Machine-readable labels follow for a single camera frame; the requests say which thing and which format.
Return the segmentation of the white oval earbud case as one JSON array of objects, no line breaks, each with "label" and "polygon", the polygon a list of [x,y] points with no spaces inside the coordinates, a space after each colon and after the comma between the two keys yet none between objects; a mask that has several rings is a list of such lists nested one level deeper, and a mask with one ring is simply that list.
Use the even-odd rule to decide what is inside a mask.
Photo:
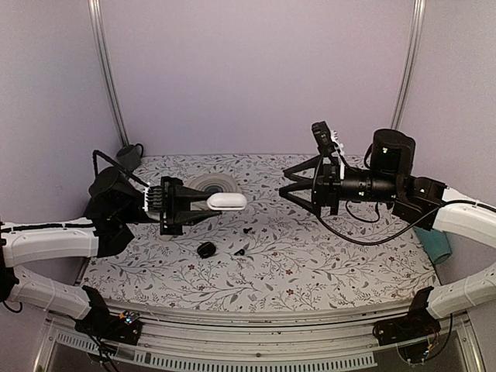
[{"label": "white oval earbud case", "polygon": [[207,199],[206,205],[214,211],[238,211],[244,210],[247,200],[240,193],[215,193]]}]

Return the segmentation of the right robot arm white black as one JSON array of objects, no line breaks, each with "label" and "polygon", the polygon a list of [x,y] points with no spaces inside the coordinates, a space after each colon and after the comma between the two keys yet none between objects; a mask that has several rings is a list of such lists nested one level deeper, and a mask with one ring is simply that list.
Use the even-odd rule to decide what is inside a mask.
[{"label": "right robot arm white black", "polygon": [[412,176],[415,140],[394,129],[378,129],[362,168],[344,159],[343,145],[325,122],[312,125],[318,155],[284,170],[290,184],[279,195],[319,218],[340,202],[384,203],[409,228],[432,229],[495,246],[495,208],[443,182]]}]

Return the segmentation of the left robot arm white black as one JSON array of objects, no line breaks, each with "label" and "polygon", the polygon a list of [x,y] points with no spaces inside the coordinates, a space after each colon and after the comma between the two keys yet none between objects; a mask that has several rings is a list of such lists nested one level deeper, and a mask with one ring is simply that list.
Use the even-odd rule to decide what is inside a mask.
[{"label": "left robot arm white black", "polygon": [[117,167],[97,172],[90,199],[79,219],[1,227],[1,300],[26,302],[83,320],[98,336],[109,336],[115,320],[98,290],[74,287],[36,274],[25,263],[67,257],[111,257],[133,240],[132,224],[159,224],[160,234],[176,236],[222,211],[245,208],[239,194],[207,193],[162,177],[152,186]]}]

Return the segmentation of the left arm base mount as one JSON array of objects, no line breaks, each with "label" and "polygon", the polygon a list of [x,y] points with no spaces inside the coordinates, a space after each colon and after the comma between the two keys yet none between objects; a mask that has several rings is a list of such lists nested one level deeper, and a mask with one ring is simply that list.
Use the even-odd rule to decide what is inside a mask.
[{"label": "left arm base mount", "polygon": [[89,298],[90,311],[83,319],[75,320],[75,330],[96,339],[136,346],[143,328],[140,313],[125,310],[112,315],[96,289],[89,286],[82,289]]}]

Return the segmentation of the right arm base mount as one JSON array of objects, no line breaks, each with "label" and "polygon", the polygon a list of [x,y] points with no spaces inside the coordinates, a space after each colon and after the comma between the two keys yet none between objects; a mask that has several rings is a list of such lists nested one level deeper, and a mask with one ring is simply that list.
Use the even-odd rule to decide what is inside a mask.
[{"label": "right arm base mount", "polygon": [[424,341],[419,346],[401,347],[399,354],[405,362],[418,364],[435,356],[433,350],[439,344],[441,326],[439,321],[427,311],[428,297],[433,289],[434,287],[429,286],[418,291],[405,315],[374,323],[372,334],[380,346],[433,336],[432,341]]}]

